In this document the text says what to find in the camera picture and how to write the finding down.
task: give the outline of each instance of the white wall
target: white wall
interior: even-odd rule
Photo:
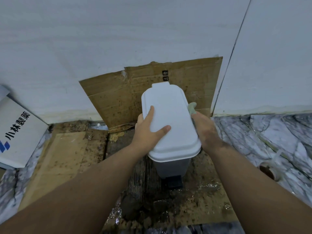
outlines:
[[[100,120],[79,80],[217,54],[222,79],[248,3],[0,0],[0,84],[47,123]]]
[[[251,0],[215,116],[312,111],[312,0]]]

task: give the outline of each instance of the blue logo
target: blue logo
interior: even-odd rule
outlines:
[[[9,148],[10,148],[9,142],[5,142],[3,145],[2,142],[0,141],[0,151],[2,153],[5,151],[5,149],[9,150]]]

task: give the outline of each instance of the black pedal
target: black pedal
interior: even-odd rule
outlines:
[[[168,189],[176,190],[183,188],[183,181],[181,176],[174,176],[174,177],[166,177],[166,184]]]

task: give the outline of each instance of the marble floor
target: marble floor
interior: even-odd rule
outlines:
[[[253,165],[269,164],[277,182],[312,207],[312,114],[215,117],[213,121],[225,142]],[[25,168],[7,170],[2,177],[0,223],[17,212],[43,143],[49,137],[46,132]],[[176,232],[243,233],[243,230],[239,223],[221,223],[181,227]]]

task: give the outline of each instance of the hand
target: hand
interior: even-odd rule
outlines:
[[[153,115],[154,106],[151,106],[145,120],[143,120],[143,115],[140,114],[138,116],[138,122],[135,124],[135,135],[131,142],[131,146],[138,149],[142,156],[151,151],[157,145],[158,141],[171,129],[171,126],[167,125],[159,131],[151,132],[149,127],[153,120]]]
[[[202,149],[206,153],[223,145],[223,141],[220,139],[216,126],[211,119],[197,111],[191,117],[195,122],[197,134],[202,143]]]

